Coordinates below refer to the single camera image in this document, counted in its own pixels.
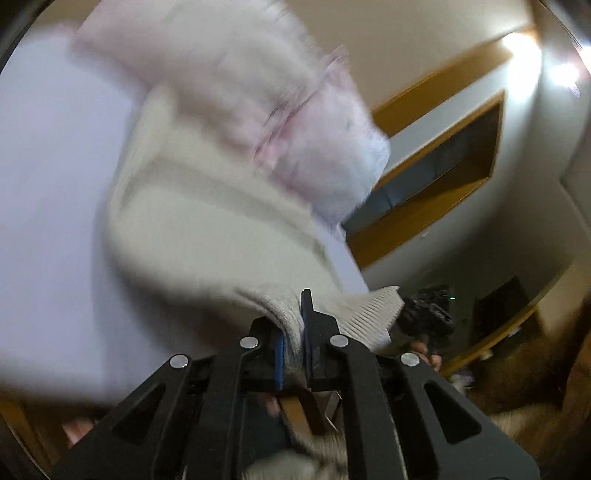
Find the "dark opening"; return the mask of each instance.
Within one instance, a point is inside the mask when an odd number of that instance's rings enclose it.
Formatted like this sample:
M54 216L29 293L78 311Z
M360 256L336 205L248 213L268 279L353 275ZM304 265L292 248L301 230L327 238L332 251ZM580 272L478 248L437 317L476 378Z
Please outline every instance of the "dark opening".
M113 434L126 442L140 445L148 434L165 390L166 386L163 384L151 390L132 411L113 427Z
M437 384L426 384L425 392L435 409L435 414L448 443L460 443L480 433L480 424Z
M347 235L355 236L375 224L461 163L482 164L481 175L490 175L500 114L501 107L496 105L388 183L374 190L365 203L343 223Z

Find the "metal screw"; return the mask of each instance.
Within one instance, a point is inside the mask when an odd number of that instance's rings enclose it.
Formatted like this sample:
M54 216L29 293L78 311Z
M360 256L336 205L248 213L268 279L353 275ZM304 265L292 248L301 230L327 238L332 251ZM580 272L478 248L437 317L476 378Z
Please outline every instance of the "metal screw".
M186 355L175 355L169 363L173 368L185 368L189 364L189 359Z
M330 344L343 348L349 344L349 339L345 335L333 335L330 337Z
M418 355L416 355L412 352L403 353L400 356L400 361L404 365L406 365L407 367L416 367L418 365L418 363L420 362Z
M248 348L249 350L251 348L256 348L258 346L258 338L244 337L242 340L240 340L240 346L242 348Z

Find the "window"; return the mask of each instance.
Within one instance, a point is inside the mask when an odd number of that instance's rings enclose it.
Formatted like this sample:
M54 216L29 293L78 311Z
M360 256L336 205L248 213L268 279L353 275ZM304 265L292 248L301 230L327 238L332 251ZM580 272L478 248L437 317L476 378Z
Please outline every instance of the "window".
M492 175L503 95L406 159L343 224L363 268L420 233Z

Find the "wooden window frame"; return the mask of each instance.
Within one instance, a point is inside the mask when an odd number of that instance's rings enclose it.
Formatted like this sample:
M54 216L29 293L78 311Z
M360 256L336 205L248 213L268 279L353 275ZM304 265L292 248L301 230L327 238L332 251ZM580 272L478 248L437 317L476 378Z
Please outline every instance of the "wooden window frame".
M490 180L501 137L504 103L505 91L503 90L410 156L378 182L376 188L383 186L420 161L425 155L431 153L481 116L499 108L499 121L494 145L482 146L482 150L486 152L492 149L492 158L487 158L487 155L483 155L481 158L478 156L478 152L475 152L471 158L462 161L422 192L348 239L349 248L359 268L371 265L406 243L441 219Z

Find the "pink cloth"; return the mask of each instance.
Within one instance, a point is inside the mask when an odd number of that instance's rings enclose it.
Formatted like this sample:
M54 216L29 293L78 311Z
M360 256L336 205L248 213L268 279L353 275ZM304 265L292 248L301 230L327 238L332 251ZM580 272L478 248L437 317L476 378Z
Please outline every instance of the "pink cloth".
M344 50L335 53L318 91L265 147L270 157L278 156L272 177L331 225L365 201L390 156L388 138L374 125Z
M77 37L172 85L329 223L365 200L388 160L344 58L330 62L280 0L102 0Z

